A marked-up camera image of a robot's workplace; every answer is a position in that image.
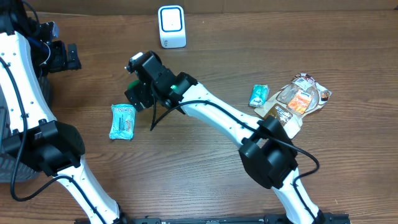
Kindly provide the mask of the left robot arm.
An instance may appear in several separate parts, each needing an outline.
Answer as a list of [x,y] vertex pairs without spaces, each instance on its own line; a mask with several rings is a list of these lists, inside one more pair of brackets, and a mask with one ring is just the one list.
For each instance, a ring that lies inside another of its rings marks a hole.
[[50,73],[79,70],[75,44],[58,39],[54,22],[29,17],[25,1],[1,2],[1,89],[10,136],[1,145],[16,165],[43,172],[77,201],[90,223],[127,223],[128,217],[96,180],[85,159],[77,128],[50,109]]

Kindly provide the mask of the teal tissue pack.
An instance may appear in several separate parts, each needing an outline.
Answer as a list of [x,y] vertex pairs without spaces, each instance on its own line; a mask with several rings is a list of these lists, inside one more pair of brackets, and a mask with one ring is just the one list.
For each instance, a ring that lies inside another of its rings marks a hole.
[[268,85],[254,85],[249,99],[249,106],[261,108],[265,105],[269,95]]

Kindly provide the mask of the green lid jar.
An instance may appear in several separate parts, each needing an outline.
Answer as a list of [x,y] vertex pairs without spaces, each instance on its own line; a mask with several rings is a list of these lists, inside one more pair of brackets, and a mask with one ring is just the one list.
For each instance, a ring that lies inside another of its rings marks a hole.
[[128,90],[133,90],[133,89],[136,89],[136,88],[140,88],[141,87],[141,81],[140,80],[134,80],[133,82],[131,82],[129,85],[128,85]]

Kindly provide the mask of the large teal wipes pack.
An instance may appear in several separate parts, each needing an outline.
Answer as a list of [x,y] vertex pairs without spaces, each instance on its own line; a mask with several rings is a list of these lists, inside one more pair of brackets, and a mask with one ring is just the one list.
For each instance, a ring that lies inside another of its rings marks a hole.
[[134,136],[136,109],[129,104],[112,105],[113,120],[109,138],[131,140]]

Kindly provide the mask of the orange tissue pack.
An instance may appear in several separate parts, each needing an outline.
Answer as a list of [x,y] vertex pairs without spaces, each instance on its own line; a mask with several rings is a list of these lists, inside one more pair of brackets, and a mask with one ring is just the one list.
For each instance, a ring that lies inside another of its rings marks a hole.
[[287,106],[289,109],[297,113],[304,114],[306,109],[309,107],[312,99],[313,96],[311,94],[299,90],[298,92],[296,92],[294,97],[289,101]]

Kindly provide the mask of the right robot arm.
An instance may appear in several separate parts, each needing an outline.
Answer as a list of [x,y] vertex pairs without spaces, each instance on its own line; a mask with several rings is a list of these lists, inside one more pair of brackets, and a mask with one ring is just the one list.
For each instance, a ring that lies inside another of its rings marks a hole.
[[293,145],[276,118],[261,119],[233,108],[189,74],[174,75],[153,51],[139,52],[125,69],[137,75],[125,92],[137,111],[161,104],[169,113],[178,110],[215,128],[238,147],[250,178],[274,191],[289,222],[324,222],[300,180],[295,158],[305,151]]

